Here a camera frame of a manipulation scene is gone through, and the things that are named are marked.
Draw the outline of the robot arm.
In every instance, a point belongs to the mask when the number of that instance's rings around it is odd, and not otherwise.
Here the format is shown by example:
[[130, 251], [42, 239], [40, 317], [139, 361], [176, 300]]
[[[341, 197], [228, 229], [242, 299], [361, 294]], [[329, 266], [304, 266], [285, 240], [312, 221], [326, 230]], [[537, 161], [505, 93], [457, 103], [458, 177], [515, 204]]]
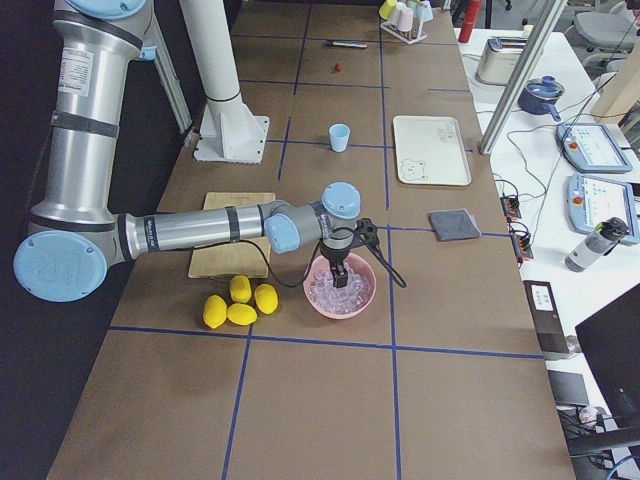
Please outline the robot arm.
[[359, 191], [329, 185], [317, 201], [136, 217], [109, 211], [111, 173], [129, 63], [152, 56], [174, 114], [190, 121], [150, 1], [58, 1], [54, 26], [64, 41], [43, 200], [30, 210], [27, 237], [13, 262], [32, 295], [52, 302], [82, 299], [108, 269], [142, 254], [207, 248], [265, 237], [286, 253], [315, 243], [344, 286], [344, 259], [356, 245]]

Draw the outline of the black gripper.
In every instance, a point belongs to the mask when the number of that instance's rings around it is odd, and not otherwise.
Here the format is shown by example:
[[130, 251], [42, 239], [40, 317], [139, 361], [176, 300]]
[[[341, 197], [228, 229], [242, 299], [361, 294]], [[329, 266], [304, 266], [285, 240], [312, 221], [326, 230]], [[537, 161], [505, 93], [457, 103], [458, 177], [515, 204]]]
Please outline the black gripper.
[[348, 272], [344, 260], [349, 255], [354, 240], [352, 227], [338, 227], [321, 241], [321, 254], [328, 260], [334, 288], [345, 288]]

